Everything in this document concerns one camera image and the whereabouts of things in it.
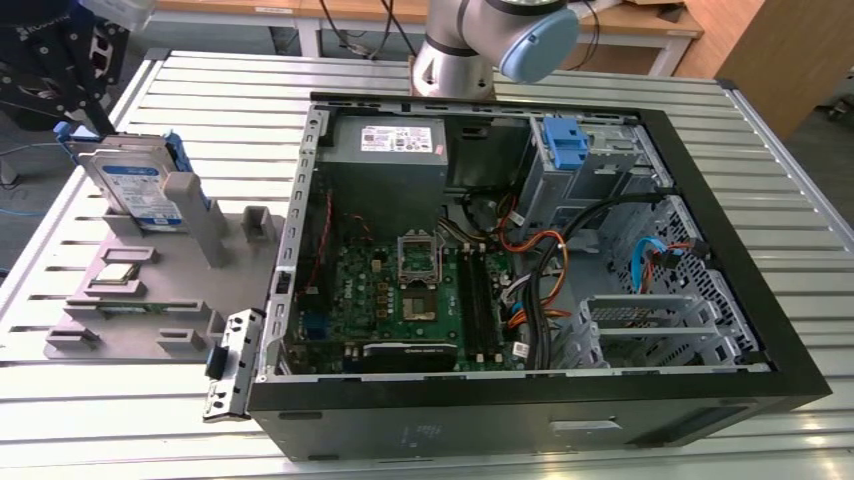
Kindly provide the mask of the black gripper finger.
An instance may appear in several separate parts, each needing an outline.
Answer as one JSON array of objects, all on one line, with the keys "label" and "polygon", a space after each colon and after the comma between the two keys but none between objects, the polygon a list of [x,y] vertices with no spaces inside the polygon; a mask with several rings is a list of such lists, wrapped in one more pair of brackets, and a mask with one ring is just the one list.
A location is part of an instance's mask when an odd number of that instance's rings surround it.
[{"label": "black gripper finger", "polygon": [[107,132],[107,53],[86,37],[2,42],[2,102]]},{"label": "black gripper finger", "polygon": [[112,22],[75,27],[66,35],[78,84],[78,105],[88,125],[98,134],[115,134],[106,107],[108,88],[118,84],[124,63],[130,31]]}]

